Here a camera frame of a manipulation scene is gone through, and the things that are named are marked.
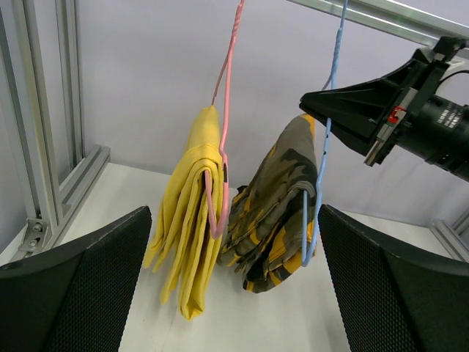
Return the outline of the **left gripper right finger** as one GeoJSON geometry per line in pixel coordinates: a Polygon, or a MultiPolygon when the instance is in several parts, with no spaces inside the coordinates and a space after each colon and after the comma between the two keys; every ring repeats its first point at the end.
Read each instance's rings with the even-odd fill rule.
{"type": "Polygon", "coordinates": [[[322,246],[351,351],[467,351],[468,264],[367,227],[330,205],[322,246]]]}

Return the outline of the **blue hanger with camo trousers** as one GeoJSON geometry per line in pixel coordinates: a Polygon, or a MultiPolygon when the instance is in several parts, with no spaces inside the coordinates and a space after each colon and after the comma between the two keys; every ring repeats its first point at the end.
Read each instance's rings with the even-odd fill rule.
{"type": "MultiPolygon", "coordinates": [[[[348,8],[348,0],[344,0],[340,23],[336,33],[336,40],[334,44],[333,59],[331,63],[330,74],[328,80],[325,82],[322,91],[330,87],[331,89],[336,88],[336,74],[339,67],[339,55],[341,49],[342,35],[344,31],[344,22],[345,15],[348,8]]],[[[316,180],[316,196],[315,196],[315,205],[313,212],[313,227],[312,227],[312,237],[311,240],[308,240],[308,228],[309,228],[309,200],[310,196],[307,191],[303,192],[303,217],[302,217],[302,248],[301,248],[301,266],[306,267],[311,261],[315,249],[317,247],[317,238],[320,233],[318,216],[320,211],[320,206],[322,205],[322,181],[325,174],[325,169],[328,161],[328,150],[329,150],[329,141],[330,141],[330,130],[332,126],[331,118],[326,119],[325,125],[325,135],[324,142],[322,147],[322,157],[320,163],[320,170],[318,171],[318,176],[316,180]]]]}

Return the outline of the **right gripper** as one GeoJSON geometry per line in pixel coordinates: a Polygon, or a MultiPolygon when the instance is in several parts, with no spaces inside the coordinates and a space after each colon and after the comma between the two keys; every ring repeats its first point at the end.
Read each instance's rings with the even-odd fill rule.
{"type": "Polygon", "coordinates": [[[374,166],[389,154],[405,123],[436,92],[449,62],[463,48],[461,37],[443,36],[435,47],[416,50],[409,61],[382,77],[304,94],[300,108],[318,120],[330,118],[332,134],[349,149],[366,155],[365,165],[374,166]]]}

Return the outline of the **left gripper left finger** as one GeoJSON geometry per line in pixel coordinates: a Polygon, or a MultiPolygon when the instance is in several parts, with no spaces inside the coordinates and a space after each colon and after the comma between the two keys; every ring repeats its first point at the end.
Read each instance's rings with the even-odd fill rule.
{"type": "Polygon", "coordinates": [[[2,351],[118,351],[152,226],[149,207],[1,267],[2,351]]]}

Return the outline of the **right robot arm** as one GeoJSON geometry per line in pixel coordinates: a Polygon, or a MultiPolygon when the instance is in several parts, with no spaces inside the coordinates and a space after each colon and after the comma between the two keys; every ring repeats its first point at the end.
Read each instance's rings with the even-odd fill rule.
{"type": "Polygon", "coordinates": [[[466,39],[441,37],[395,71],[353,86],[308,92],[300,108],[330,130],[365,164],[381,164],[395,146],[468,179],[468,106],[437,95],[450,61],[466,39]]]}

